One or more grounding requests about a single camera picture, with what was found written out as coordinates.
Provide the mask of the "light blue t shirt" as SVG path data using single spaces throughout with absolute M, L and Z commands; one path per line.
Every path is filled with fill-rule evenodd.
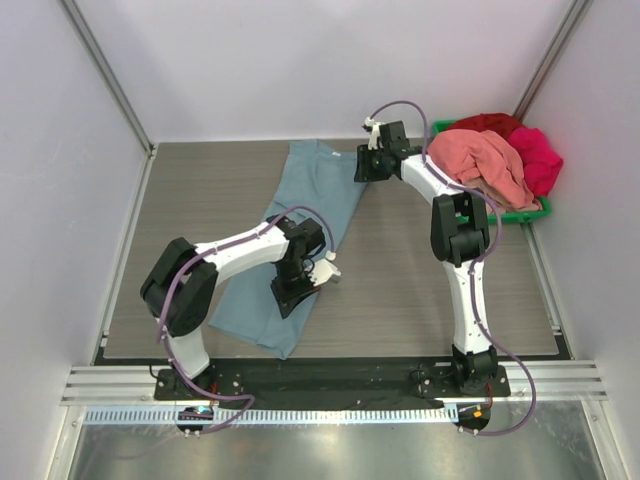
M 365 189 L 354 181 L 354 151 L 339 152 L 319 140 L 290 143 L 279 186 L 266 218 L 304 205 L 321 214 L 331 227 L 335 243 L 343 240 Z M 282 318 L 270 288 L 275 268 L 263 264 L 230 279 L 209 325 L 280 359 L 296 348 L 318 293 L 305 299 Z

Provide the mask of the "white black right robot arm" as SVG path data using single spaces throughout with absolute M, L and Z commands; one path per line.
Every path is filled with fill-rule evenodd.
M 483 288 L 490 231 L 483 198 L 455 182 L 410 144 L 401 121 L 364 122 L 367 143 L 357 147 L 354 180 L 372 183 L 395 176 L 431 206 L 430 244 L 445 269 L 454 310 L 451 383 L 466 396 L 487 394 L 498 360 L 488 338 Z

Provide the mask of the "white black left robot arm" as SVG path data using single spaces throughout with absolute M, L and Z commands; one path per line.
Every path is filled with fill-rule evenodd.
M 177 387 L 188 398 L 233 401 L 248 394 L 219 395 L 201 325 L 219 283 L 255 267 L 272 264 L 270 284 L 283 319 L 318 293 L 335 268 L 335 237 L 322 217 L 297 223 L 280 213 L 223 240 L 192 244 L 172 240 L 140 288 L 140 297 L 157 321 L 156 338 L 169 355 Z

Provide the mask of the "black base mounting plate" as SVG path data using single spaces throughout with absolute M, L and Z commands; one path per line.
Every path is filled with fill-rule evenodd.
M 502 365 L 494 378 L 461 386 L 445 357 L 215 359 L 194 382 L 232 397 L 223 404 L 227 408 L 242 406 L 239 397 L 251 394 L 253 407 L 262 410 L 434 408 L 439 400 L 511 394 Z

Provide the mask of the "salmon pink t shirt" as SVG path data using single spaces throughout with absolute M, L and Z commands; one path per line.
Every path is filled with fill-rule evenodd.
M 483 178 L 495 189 L 519 186 L 531 192 L 518 152 L 493 131 L 447 130 L 435 136 L 427 152 L 446 175 L 464 186 Z

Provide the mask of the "dark red t shirt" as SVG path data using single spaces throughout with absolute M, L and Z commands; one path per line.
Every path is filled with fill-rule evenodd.
M 515 130 L 523 126 L 520 120 L 506 113 L 482 113 L 454 121 L 447 130 L 493 131 L 507 140 Z

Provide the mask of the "green plastic bin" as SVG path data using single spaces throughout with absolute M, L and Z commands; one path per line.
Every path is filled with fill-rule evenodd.
M 447 130 L 454 120 L 436 120 L 431 126 L 431 132 L 433 136 L 437 136 L 439 133 Z M 550 201 L 545 196 L 536 198 L 540 208 L 535 211 L 520 211 L 520 212 L 503 212 L 501 214 L 501 220 L 503 224 L 529 224 L 546 216 L 549 216 L 552 212 L 552 206 Z

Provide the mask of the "beige t shirt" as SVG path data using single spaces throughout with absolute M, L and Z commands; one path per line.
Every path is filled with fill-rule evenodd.
M 483 178 L 472 179 L 465 184 L 466 187 L 481 191 L 488 196 L 497 206 L 500 214 L 536 212 L 542 210 L 541 203 L 527 189 L 519 186 L 507 189 L 495 189 Z

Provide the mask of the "magenta t shirt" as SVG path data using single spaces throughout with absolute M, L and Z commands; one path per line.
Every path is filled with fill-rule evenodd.
M 536 196 L 548 196 L 564 166 L 564 159 L 551 146 L 547 136 L 537 128 L 520 127 L 508 137 L 518 152 L 524 179 Z

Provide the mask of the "aluminium frame post right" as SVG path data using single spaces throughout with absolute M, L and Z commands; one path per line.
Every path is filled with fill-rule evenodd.
M 576 33 L 584 17 L 588 13 L 592 0 L 573 0 L 564 14 L 559 26 L 553 34 L 549 45 L 536 66 L 525 90 L 515 107 L 513 116 L 523 121 L 530 111 L 535 99 L 559 62 L 570 39 Z

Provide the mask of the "aluminium frame post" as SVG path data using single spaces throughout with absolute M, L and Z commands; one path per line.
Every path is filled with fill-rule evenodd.
M 145 155 L 150 157 L 154 152 L 154 144 L 134 111 L 131 102 L 77 2 L 73 0 L 58 0 L 57 4 L 66 15 L 72 29 L 78 36 L 98 75 L 102 79 L 134 137 L 142 147 Z
M 573 0 L 564 14 L 559 26 L 553 34 L 549 45 L 536 66 L 525 90 L 515 107 L 513 116 L 523 121 L 530 111 L 535 99 L 559 62 L 570 39 L 576 33 L 584 17 L 588 13 L 592 0 Z

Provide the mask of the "aluminium front rail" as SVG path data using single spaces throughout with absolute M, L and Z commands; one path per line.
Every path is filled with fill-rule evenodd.
M 528 370 L 539 401 L 606 401 L 608 394 L 594 362 L 531 361 Z M 143 365 L 77 366 L 66 380 L 60 403 L 136 405 L 152 401 L 155 379 Z

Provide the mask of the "aluminium frame post left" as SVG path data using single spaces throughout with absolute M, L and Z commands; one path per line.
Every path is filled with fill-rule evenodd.
M 154 152 L 154 144 L 134 111 L 131 102 L 77 2 L 73 0 L 58 0 L 57 4 L 66 15 L 72 29 L 78 36 L 98 75 L 102 79 L 134 137 L 142 147 L 145 155 L 150 157 Z

